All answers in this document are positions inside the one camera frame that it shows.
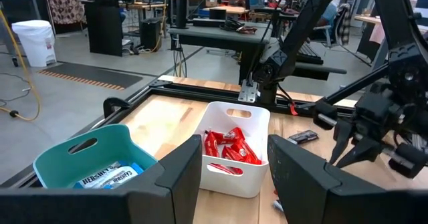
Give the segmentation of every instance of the yellow extension cord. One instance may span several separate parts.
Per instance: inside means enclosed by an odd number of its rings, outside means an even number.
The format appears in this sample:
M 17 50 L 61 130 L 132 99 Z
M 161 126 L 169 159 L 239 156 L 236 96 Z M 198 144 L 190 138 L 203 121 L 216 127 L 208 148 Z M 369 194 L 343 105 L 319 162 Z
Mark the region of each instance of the yellow extension cord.
M 31 91 L 33 92 L 33 94 L 35 96 L 35 99 L 37 101 L 37 113 L 35 114 L 35 116 L 33 118 L 26 118 L 26 117 L 23 117 L 20 114 L 16 114 L 16 117 L 18 117 L 18 118 L 20 118 L 22 120 L 26 120 L 26 121 L 33 121 L 40 114 L 40 110 L 41 110 L 40 96 L 37 93 L 37 90 L 35 89 L 35 86 L 34 86 L 33 82 L 31 81 L 31 78 L 30 78 L 29 72 L 27 70 L 27 67 L 25 66 L 24 60 L 22 59 L 21 51 L 18 48 L 18 44 L 16 43 L 16 40 L 15 40 L 13 34 L 12 34 L 11 28 L 7 24 L 6 18 L 5 18 L 4 14 L 3 14 L 3 11 L 1 9 L 0 9 L 0 16 L 1 16 L 2 22 L 6 26 L 7 32 L 9 33 L 9 35 L 10 35 L 10 37 L 12 39 L 13 47 L 15 48 L 15 51 L 16 51 L 16 53 L 18 55 L 18 58 L 19 58 L 19 61 L 21 62 L 21 66 L 22 66 L 22 68 L 24 70 L 25 79 L 28 81 L 29 87 L 30 87 Z M 8 112 L 8 113 L 12 112 L 12 110 L 4 108 L 4 107 L 0 107 L 0 110 Z

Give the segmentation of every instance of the concrete floor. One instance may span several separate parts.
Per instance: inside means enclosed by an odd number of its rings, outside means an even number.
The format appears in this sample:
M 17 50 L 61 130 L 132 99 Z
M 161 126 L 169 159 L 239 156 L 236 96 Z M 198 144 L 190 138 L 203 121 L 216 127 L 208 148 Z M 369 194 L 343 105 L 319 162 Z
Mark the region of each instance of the concrete floor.
M 355 31 L 354 29 L 347 46 L 350 51 L 355 51 L 359 43 L 359 36 Z M 336 91 L 340 85 L 347 85 L 370 72 L 370 67 L 341 47 L 326 49 L 320 43 L 311 45 L 322 56 L 325 66 L 346 69 L 348 73 L 332 74 L 328 81 L 289 77 L 281 83 L 286 90 L 325 96 Z M 34 122 L 12 119 L 9 115 L 0 113 L 0 165 L 3 167 L 0 169 L 0 183 L 31 164 L 45 149 L 64 141 L 101 116 L 102 101 L 105 98 L 126 98 L 156 76 L 172 75 L 173 54 L 167 50 L 169 46 L 169 39 L 164 39 L 162 49 L 156 53 L 120 58 L 90 53 L 88 39 L 83 34 L 57 38 L 55 51 L 60 63 L 126 70 L 140 73 L 143 79 L 118 91 L 37 74 L 36 71 L 40 68 L 31 68 L 31 77 L 41 96 L 41 113 Z M 184 45 L 183 48 L 185 55 L 200 50 L 197 46 Z M 5 46 L 0 45 L 0 73 L 23 76 L 22 69 L 14 68 L 10 56 L 5 52 Z M 239 66 L 234 59 L 223 53 L 207 53 L 202 49 L 189 58 L 187 65 L 190 78 L 237 83 Z M 0 99 L 20 96 L 24 88 L 27 88 L 27 84 L 20 79 L 0 74 Z M 30 117 L 36 111 L 35 98 L 30 94 L 8 103 L 7 107 Z

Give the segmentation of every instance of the white trash can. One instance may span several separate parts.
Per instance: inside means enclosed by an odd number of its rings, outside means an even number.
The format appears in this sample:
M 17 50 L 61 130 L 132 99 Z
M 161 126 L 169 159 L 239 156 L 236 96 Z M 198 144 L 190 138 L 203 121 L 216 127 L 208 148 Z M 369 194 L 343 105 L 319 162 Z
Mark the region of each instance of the white trash can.
M 46 67 L 55 63 L 55 37 L 48 21 L 31 20 L 12 23 L 31 67 Z

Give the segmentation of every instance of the white plastic bin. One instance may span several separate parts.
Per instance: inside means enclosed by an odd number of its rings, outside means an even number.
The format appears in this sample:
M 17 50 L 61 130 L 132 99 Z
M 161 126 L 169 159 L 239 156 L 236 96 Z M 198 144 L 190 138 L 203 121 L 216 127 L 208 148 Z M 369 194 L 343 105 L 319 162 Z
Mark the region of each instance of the white plastic bin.
M 251 113 L 249 118 L 228 115 L 228 110 L 241 110 Z M 229 132 L 235 127 L 240 127 L 245 136 L 245 141 L 262 161 L 261 165 L 247 164 L 224 158 L 203 155 L 201 189 L 217 191 L 238 197 L 252 198 L 260 192 L 268 162 L 268 126 L 270 112 L 264 108 L 245 106 L 241 104 L 230 104 L 224 102 L 212 102 L 199 123 L 195 134 L 200 134 L 205 140 L 206 130 L 216 132 Z M 219 152 L 223 150 L 224 144 L 220 144 Z M 225 174 L 208 164 L 222 164 L 224 166 L 236 167 L 243 171 L 242 175 Z
M 52 26 L 48 21 L 31 20 L 12 23 L 31 67 L 46 67 L 56 62 Z

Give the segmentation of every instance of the red candy wrapper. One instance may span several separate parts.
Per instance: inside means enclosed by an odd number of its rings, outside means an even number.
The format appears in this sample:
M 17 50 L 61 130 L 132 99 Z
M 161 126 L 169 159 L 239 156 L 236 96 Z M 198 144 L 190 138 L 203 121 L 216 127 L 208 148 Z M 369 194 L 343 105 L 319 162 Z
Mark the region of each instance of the red candy wrapper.
M 214 131 L 210 131 L 210 132 L 214 134 L 214 137 L 217 139 L 218 144 L 227 144 L 227 143 L 233 144 L 238 140 L 245 140 L 245 137 L 240 127 L 235 127 L 234 129 L 232 129 L 226 134 L 214 132 Z
M 205 154 L 214 157 L 220 157 L 219 149 L 217 148 L 217 140 L 212 132 L 208 132 L 205 142 Z
M 236 161 L 243 161 L 243 157 L 238 154 L 236 151 L 234 151 L 232 148 L 225 146 L 225 148 L 223 148 L 223 152 L 221 153 L 221 155 L 223 156 L 223 158 L 227 159 L 227 160 L 236 160 Z M 237 174 L 237 175 L 242 175 L 243 171 L 239 168 L 235 168 L 235 167 L 231 167 L 232 171 Z
M 238 140 L 232 144 L 231 148 L 243 157 L 244 162 L 249 164 L 261 164 L 261 160 L 258 159 L 254 151 L 244 140 Z
M 205 146 L 205 154 L 214 157 L 220 157 L 219 149 L 217 148 L 217 140 L 214 137 L 212 132 L 208 132 L 207 137 L 204 142 Z M 222 166 L 221 164 L 209 164 L 214 166 L 215 168 L 224 171 L 228 174 L 234 174 L 233 171 L 229 170 L 226 166 Z

